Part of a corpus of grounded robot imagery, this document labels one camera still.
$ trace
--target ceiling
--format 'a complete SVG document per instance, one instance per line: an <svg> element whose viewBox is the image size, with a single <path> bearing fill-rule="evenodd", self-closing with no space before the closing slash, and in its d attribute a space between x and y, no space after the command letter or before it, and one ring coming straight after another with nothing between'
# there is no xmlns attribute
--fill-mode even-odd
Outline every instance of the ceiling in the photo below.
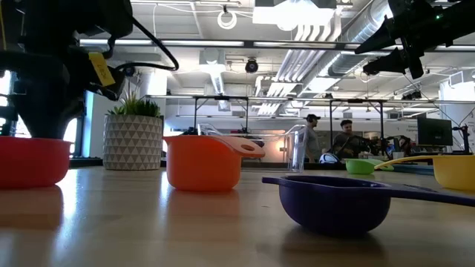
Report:
<svg viewBox="0 0 475 267"><path fill-rule="evenodd" d="M230 10L252 12L254 0L240 0L241 7L229 7ZM345 9L342 13L342 27L368 3L368 0L353 0L353 7ZM218 13L192 13L190 5L150 5L134 4L134 16L152 33L154 32L153 18L157 36L162 39L253 39L253 40L293 40L296 30L282 31L275 25L253 24L252 19L237 16L237 24L231 30L224 30L217 24ZM220 6L197 5L196 11L209 12L222 10ZM144 39L145 36L136 28L128 36L132 39ZM465 36L455 40L454 43L474 44L475 35ZM177 72L168 75L168 89L172 93L196 93L211 83L210 75L199 71L199 53L202 48L177 48L170 51L180 63ZM245 84L254 86L259 75L275 75L279 70L287 50L247 50L225 49L226 72L222 74L225 84ZM116 53L159 53L158 49L150 47L116 47ZM249 57L255 57L259 64L259 71L248 74L244 70ZM358 67L351 71L346 79L342 79L327 91L335 98L354 98L372 96L377 98L396 99L401 93L411 89L411 82L421 85L422 92L427 97L438 97L439 83L447 79L447 74L455 73L457 67L475 66L475 54L472 53L428 53L422 57L422 64L430 74L421 79L412 81L410 74L407 78L397 73L380 73L379 76L366 77ZM315 93L304 93L302 97L314 97Z"/></svg>

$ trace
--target monitor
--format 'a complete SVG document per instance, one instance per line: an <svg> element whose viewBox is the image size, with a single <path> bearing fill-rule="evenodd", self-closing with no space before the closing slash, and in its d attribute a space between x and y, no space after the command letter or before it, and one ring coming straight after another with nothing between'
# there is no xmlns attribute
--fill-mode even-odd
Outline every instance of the monitor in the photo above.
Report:
<svg viewBox="0 0 475 267"><path fill-rule="evenodd" d="M446 119L417 119L419 145L452 146L452 122Z"/></svg>

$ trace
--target person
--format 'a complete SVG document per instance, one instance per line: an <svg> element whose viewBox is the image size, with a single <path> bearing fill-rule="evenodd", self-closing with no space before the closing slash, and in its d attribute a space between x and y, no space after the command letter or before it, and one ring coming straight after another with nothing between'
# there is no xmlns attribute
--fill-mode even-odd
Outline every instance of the person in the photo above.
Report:
<svg viewBox="0 0 475 267"><path fill-rule="evenodd" d="M349 119L344 119L340 123L341 129L343 132L337 134L335 139L333 140L333 148L335 153L337 154L341 148L343 147L344 143L347 142L348 138L353 136L353 122ZM339 154L340 158L342 159L351 159L351 158L358 158L360 147L360 140L353 139L351 140L343 151Z"/></svg>
<svg viewBox="0 0 475 267"><path fill-rule="evenodd" d="M316 116L315 114L307 115L307 143L305 145L305 157L306 161L308 160L310 163L318 162L321 156L317 133L313 130L313 128L317 127L320 118L321 117Z"/></svg>

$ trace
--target desk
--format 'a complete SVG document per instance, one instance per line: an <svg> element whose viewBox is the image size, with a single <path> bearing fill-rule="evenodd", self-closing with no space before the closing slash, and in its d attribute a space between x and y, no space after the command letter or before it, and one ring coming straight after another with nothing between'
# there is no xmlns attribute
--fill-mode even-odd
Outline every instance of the desk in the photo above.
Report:
<svg viewBox="0 0 475 267"><path fill-rule="evenodd" d="M439 188L433 177L308 171ZM475 266L475 208L393 199L364 239L309 233L278 187L243 172L223 194L175 191L166 172L71 170L55 188L0 191L0 266Z"/></svg>

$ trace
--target plant pot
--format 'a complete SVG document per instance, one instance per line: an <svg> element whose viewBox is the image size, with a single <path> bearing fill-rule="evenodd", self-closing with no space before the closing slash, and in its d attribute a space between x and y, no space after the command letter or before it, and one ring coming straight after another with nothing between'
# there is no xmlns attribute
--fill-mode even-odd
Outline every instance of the plant pot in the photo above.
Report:
<svg viewBox="0 0 475 267"><path fill-rule="evenodd" d="M106 115L103 153L103 165L108 170L157 170L162 155L162 120Z"/></svg>

